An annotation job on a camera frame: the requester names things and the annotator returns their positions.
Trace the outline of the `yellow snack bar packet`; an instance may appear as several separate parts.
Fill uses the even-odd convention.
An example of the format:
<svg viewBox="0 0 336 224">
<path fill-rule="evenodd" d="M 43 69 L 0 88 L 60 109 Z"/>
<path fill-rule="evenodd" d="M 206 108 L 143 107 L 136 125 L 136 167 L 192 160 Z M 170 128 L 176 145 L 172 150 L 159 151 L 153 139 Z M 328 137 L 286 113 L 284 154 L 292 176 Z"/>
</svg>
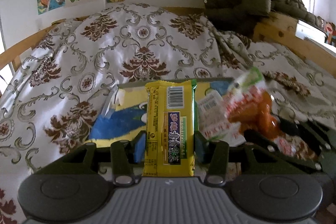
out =
<svg viewBox="0 0 336 224">
<path fill-rule="evenodd" d="M 146 148 L 142 175 L 194 175 L 194 90 L 192 80 L 155 81 L 148 92 Z"/>
</svg>

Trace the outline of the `green white snack packet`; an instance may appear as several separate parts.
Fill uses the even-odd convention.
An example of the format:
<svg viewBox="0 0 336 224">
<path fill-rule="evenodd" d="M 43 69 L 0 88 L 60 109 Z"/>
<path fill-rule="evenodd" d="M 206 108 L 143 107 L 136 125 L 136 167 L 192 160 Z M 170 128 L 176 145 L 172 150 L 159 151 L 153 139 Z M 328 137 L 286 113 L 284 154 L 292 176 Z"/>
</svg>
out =
<svg viewBox="0 0 336 224">
<path fill-rule="evenodd" d="M 209 141 L 222 140 L 231 147 L 245 142 L 243 126 L 259 114 L 266 84 L 255 67 L 236 79 L 199 82 L 195 93 L 199 131 Z"/>
</svg>

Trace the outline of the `orange candy bag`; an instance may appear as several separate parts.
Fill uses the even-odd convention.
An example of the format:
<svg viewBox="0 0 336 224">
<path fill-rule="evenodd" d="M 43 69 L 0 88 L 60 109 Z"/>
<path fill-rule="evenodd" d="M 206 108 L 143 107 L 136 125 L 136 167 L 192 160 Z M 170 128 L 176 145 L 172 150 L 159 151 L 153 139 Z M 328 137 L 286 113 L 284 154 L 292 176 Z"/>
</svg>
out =
<svg viewBox="0 0 336 224">
<path fill-rule="evenodd" d="M 262 138 L 274 143 L 278 150 L 299 160 L 315 160 L 316 153 L 297 135 L 291 136 L 280 130 L 280 122 L 272 115 L 272 100 L 264 91 L 252 101 L 243 100 L 228 114 L 230 123 L 240 123 L 240 133 L 256 131 Z"/>
</svg>

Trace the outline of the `floral patterned bedspread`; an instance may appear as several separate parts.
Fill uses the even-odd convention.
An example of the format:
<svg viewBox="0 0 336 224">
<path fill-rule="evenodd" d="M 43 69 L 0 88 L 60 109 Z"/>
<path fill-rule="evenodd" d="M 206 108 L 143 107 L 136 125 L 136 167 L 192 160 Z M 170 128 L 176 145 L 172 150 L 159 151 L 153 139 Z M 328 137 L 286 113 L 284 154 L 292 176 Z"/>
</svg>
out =
<svg viewBox="0 0 336 224">
<path fill-rule="evenodd" d="M 273 112 L 335 127 L 335 78 L 276 43 L 217 31 L 202 15 L 143 3 L 67 20 L 40 41 L 1 96 L 1 223 L 22 223 L 20 183 L 81 146 L 118 84 L 240 76 L 257 67 Z"/>
</svg>

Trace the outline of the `wooden bed rail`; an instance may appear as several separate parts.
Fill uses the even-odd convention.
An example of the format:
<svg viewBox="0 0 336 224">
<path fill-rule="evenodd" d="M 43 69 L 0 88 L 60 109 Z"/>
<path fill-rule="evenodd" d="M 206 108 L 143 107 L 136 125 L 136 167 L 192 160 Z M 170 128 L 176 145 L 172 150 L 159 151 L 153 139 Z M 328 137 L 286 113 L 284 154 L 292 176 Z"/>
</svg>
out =
<svg viewBox="0 0 336 224">
<path fill-rule="evenodd" d="M 49 27 L 44 28 L 33 35 L 21 40 L 9 49 L 1 53 L 1 68 L 12 65 L 13 70 L 17 71 L 21 66 L 20 55 L 28 49 L 34 49 L 38 43 L 49 33 L 52 28 L 65 22 L 59 19 Z M 258 22 L 253 30 L 254 42 L 265 41 L 278 43 L 289 48 L 294 54 L 303 60 L 310 60 L 319 67 L 335 76 L 335 52 L 309 38 L 301 39 L 296 36 L 299 21 L 290 16 L 271 12 L 270 16 Z"/>
</svg>

